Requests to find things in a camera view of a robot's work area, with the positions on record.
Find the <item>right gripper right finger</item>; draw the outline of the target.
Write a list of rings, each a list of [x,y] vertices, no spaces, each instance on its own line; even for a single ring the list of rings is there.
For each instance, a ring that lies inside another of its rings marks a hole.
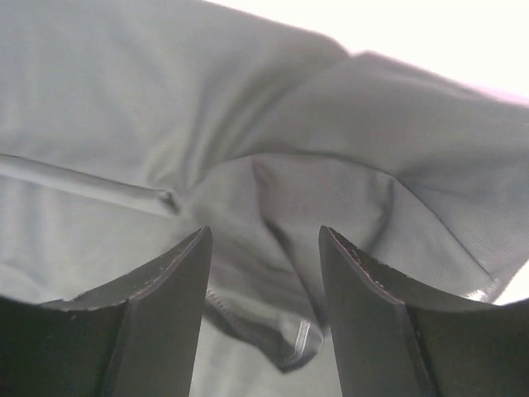
[[[329,227],[319,232],[319,251],[343,395],[527,395],[527,301],[493,305],[446,293]]]

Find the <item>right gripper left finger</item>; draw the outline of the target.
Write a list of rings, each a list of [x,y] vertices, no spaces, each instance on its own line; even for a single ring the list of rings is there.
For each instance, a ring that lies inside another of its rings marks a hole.
[[[203,227],[75,299],[2,298],[2,395],[188,395],[211,255]]]

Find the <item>dark grey t-shirt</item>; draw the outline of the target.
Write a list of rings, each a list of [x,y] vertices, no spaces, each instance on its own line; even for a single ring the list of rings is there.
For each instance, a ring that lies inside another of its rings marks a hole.
[[[203,226],[192,395],[338,396],[320,228],[494,301],[528,109],[209,2],[2,2],[2,294],[72,299]]]

